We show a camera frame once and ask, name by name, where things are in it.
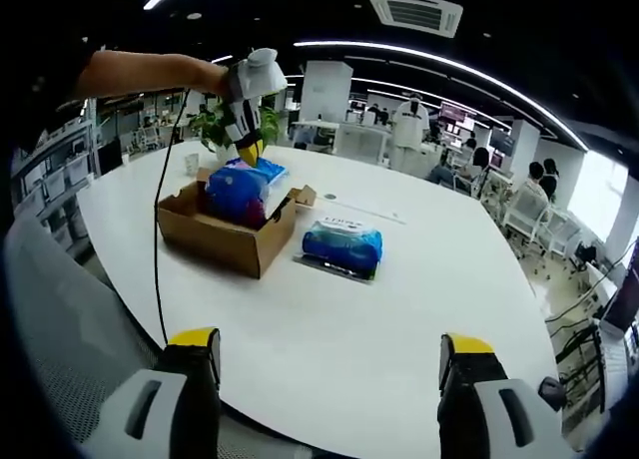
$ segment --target window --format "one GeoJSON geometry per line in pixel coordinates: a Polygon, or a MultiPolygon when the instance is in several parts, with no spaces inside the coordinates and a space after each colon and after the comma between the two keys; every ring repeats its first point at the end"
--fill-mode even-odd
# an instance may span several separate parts
{"type": "Polygon", "coordinates": [[[588,152],[583,160],[571,210],[599,239],[606,241],[617,218],[628,170],[603,155],[588,152]]]}

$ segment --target human arm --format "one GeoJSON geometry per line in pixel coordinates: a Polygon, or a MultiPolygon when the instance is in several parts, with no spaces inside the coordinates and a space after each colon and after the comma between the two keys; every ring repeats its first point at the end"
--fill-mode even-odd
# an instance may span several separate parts
{"type": "Polygon", "coordinates": [[[96,52],[80,75],[72,98],[111,97],[169,88],[192,88],[225,96],[227,69],[185,55],[96,52]]]}

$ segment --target ceiling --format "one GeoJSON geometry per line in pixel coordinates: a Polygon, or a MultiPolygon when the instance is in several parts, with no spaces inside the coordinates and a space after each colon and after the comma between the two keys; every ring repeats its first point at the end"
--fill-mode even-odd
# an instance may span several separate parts
{"type": "MultiPolygon", "coordinates": [[[[382,25],[368,0],[164,0],[150,11],[141,7],[148,0],[137,1],[136,17],[114,37],[122,50],[180,52],[211,60],[228,54],[241,58],[251,48],[268,46],[280,52],[286,74],[301,73],[307,60],[344,59],[357,77],[432,92],[493,117],[527,115],[547,129],[546,135],[575,146],[528,104],[467,73],[406,54],[303,49],[293,42],[352,40],[407,47],[506,83],[574,127],[595,150],[631,167],[639,158],[639,57],[634,35],[622,31],[636,23],[632,0],[446,0],[463,7],[453,39],[382,25]],[[188,20],[194,12],[202,18],[188,20]],[[597,128],[584,131],[583,125],[597,128]]],[[[353,83],[353,88],[365,91],[366,84],[353,83]]]]}

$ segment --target desk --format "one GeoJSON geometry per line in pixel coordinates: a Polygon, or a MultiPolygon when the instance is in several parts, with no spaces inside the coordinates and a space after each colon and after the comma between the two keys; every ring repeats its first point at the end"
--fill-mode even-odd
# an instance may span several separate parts
{"type": "MultiPolygon", "coordinates": [[[[162,197],[192,179],[175,145],[162,197]]],[[[78,194],[95,251],[142,327],[162,344],[153,275],[153,198],[166,150],[78,194]]],[[[292,239],[265,276],[250,279],[178,251],[160,236],[169,336],[215,325],[222,333],[222,399],[312,446],[361,458],[439,457],[436,419],[441,334],[492,345],[510,377],[534,390],[557,377],[528,281],[479,202],[408,175],[303,150],[268,147],[297,185],[318,192],[299,209],[292,239]],[[334,201],[324,196],[333,194],[334,201]],[[373,284],[293,261],[315,219],[360,220],[383,233],[373,284]]]]}
{"type": "Polygon", "coordinates": [[[333,153],[335,155],[358,160],[373,165],[383,164],[383,155],[390,137],[387,128],[359,125],[356,123],[342,123],[335,134],[333,153]],[[379,142],[370,147],[370,141],[364,137],[378,137],[379,142]]]}
{"type": "Polygon", "coordinates": [[[586,262],[586,269],[588,270],[588,282],[590,282],[590,287],[601,281],[595,287],[594,292],[597,294],[599,304],[605,306],[617,292],[617,285],[607,277],[604,277],[604,273],[591,263],[586,262]]]}
{"type": "Polygon", "coordinates": [[[322,120],[300,120],[298,122],[292,122],[292,125],[300,127],[326,128],[328,130],[337,130],[339,128],[339,123],[324,122],[322,120]]]}

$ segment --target open cardboard box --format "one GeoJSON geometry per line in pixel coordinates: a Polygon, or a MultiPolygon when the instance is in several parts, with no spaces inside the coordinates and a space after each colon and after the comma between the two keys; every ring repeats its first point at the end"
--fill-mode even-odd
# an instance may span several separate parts
{"type": "Polygon", "coordinates": [[[293,188],[260,229],[249,229],[203,213],[205,184],[212,170],[200,169],[196,181],[158,204],[165,242],[208,257],[251,277],[262,277],[285,246],[296,222],[296,204],[312,207],[316,192],[293,188]]]}

